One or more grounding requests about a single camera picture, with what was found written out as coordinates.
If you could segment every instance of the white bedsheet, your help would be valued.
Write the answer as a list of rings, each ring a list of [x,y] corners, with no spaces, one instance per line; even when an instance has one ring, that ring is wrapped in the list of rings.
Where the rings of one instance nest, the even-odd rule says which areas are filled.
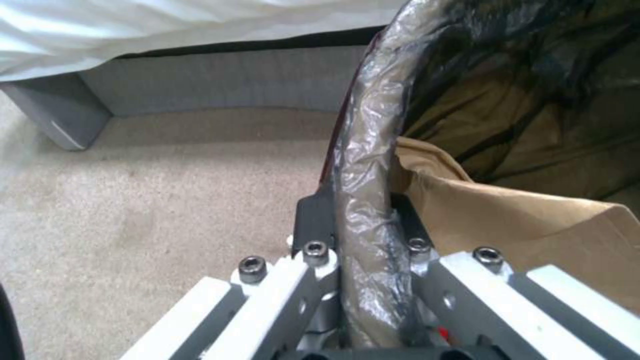
[[[127,53],[388,24],[405,0],[0,0],[0,81]]]

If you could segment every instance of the plastic-wrapped pipe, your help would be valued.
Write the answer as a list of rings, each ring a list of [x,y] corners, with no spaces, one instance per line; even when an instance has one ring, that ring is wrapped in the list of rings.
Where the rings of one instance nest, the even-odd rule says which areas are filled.
[[[579,0],[412,0],[369,46],[323,170],[335,190],[345,324],[353,347],[416,341],[408,251],[390,208],[388,169],[419,76],[420,105],[501,44],[584,9]]]

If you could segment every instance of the white metal bar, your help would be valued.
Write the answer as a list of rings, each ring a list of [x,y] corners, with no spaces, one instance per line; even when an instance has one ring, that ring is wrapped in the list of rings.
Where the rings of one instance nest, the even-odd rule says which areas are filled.
[[[204,277],[120,360],[196,359],[243,302],[239,286]]]
[[[321,296],[313,269],[280,259],[204,359],[271,359],[294,350]]]
[[[640,358],[640,320],[553,265],[511,276],[515,290],[608,359]]]
[[[429,265],[414,289],[462,344],[489,337],[512,359],[601,359],[465,252]]]

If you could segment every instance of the bolt head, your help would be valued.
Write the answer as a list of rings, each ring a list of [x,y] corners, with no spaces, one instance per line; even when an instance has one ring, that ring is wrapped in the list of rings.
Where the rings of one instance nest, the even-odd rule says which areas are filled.
[[[304,261],[309,266],[322,266],[329,262],[329,248],[321,241],[310,241],[302,248]]]
[[[410,238],[407,245],[411,255],[428,254],[433,249],[431,244],[423,238]]]
[[[481,246],[476,248],[473,251],[473,257],[480,264],[484,265],[487,269],[489,269],[494,274],[500,272],[502,268],[502,264],[504,263],[504,257],[502,253],[488,246]]]
[[[238,273],[245,284],[257,284],[267,276],[267,262],[262,256],[247,256],[240,260]]]

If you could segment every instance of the bed leg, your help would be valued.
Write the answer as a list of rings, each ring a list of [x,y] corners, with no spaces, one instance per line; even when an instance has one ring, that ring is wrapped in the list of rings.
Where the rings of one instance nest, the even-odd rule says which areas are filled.
[[[76,73],[11,81],[0,88],[66,150],[87,149],[112,117]]]

